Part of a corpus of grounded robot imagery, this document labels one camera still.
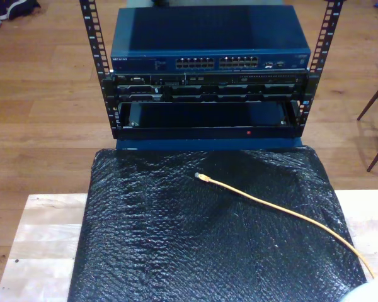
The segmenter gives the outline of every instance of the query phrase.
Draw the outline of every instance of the wooden table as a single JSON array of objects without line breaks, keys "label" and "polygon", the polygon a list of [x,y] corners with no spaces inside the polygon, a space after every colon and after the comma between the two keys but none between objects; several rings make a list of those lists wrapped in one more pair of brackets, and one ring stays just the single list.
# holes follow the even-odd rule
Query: wooden table
[{"label": "wooden table", "polygon": [[[378,275],[378,191],[336,194],[356,248]],[[0,302],[67,301],[86,198],[28,197],[1,280]]]}]

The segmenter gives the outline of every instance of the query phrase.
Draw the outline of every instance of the black bubble wrap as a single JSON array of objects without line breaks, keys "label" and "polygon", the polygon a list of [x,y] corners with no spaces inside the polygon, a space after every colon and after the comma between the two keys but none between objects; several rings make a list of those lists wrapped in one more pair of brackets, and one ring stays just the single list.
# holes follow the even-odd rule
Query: black bubble wrap
[{"label": "black bubble wrap", "polygon": [[102,150],[69,302],[334,302],[365,282],[355,255],[325,231],[196,172],[314,218],[351,242],[311,148]]}]

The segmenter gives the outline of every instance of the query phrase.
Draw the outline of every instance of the wooden floor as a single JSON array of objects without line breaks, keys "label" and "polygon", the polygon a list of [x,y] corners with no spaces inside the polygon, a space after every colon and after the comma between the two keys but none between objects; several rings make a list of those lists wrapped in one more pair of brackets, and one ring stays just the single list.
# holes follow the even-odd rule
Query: wooden floor
[{"label": "wooden floor", "polygon": [[[113,148],[77,0],[40,0],[40,13],[0,28],[0,278],[27,196],[85,193],[96,151]],[[294,4],[314,48],[326,3]],[[98,0],[108,51],[120,0]],[[378,189],[378,12],[347,1],[303,141],[335,189]]]}]

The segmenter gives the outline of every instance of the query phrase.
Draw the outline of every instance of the black metal rack frame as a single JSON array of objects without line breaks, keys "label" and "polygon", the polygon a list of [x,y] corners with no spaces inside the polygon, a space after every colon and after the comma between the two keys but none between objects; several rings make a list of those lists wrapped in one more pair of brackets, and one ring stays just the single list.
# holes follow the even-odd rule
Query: black metal rack frame
[{"label": "black metal rack frame", "polygon": [[[301,137],[304,131],[312,103],[314,101],[316,89],[322,76],[323,68],[328,58],[329,49],[335,34],[336,26],[340,17],[343,2],[346,0],[327,0],[328,5],[324,14],[324,19],[319,32],[318,41],[312,56],[311,66],[306,75],[306,81],[303,85],[302,93],[298,101],[299,106],[295,115],[295,122],[287,127],[273,128],[260,127],[259,131],[255,131],[255,127],[239,127],[239,129],[222,127],[222,128],[201,128],[202,137],[191,134],[187,128],[170,129],[165,128],[165,138],[179,138],[180,133],[186,132],[185,138],[249,138],[249,134],[254,138],[266,137]],[[120,110],[130,110],[129,104],[122,104],[122,108],[118,107],[118,102],[114,96],[114,83],[110,65],[106,55],[105,44],[100,25],[100,19],[96,8],[95,0],[80,0],[81,11],[84,17],[84,23],[88,35],[89,44],[93,54],[96,73],[100,82],[103,99],[105,102],[106,112],[112,129],[114,138],[133,139],[148,138],[149,134],[154,131],[160,131],[157,128],[141,128],[140,135],[137,132],[132,133],[133,129],[124,129],[120,116]]]}]

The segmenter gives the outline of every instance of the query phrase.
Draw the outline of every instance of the blue network switch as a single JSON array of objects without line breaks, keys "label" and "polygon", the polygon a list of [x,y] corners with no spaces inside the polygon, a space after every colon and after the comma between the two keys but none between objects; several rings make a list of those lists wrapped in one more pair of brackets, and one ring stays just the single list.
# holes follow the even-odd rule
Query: blue network switch
[{"label": "blue network switch", "polygon": [[311,51],[292,6],[119,9],[116,74],[306,69]]}]

